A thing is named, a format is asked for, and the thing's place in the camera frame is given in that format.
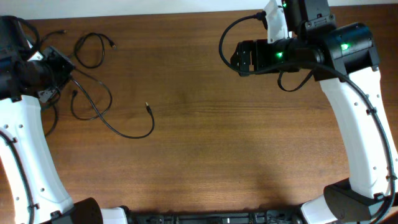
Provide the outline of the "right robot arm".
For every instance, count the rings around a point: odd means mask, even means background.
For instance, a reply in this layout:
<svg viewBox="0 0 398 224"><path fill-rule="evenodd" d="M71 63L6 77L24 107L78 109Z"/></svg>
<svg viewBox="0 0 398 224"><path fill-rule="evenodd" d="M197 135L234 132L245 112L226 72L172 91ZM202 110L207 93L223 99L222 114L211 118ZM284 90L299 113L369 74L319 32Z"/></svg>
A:
<svg viewBox="0 0 398 224"><path fill-rule="evenodd" d="M397 205L397 151L381 96L379 56L362 23L337 27L326 1L269 1L254 15L267 38L240 42L225 64L242 77L309 71L331 104L349 177L267 223L379 223Z"/></svg>

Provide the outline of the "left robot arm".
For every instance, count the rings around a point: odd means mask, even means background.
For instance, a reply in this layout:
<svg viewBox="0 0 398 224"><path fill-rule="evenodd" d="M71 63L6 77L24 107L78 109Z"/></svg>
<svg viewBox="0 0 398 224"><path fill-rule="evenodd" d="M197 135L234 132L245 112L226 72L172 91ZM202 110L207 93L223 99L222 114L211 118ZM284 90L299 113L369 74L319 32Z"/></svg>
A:
<svg viewBox="0 0 398 224"><path fill-rule="evenodd" d="M52 160L41 105L60 94L75 68L53 47L39 52L37 29L1 16L1 162L14 200L16 223L131 223L127 207L74 202Z"/></svg>

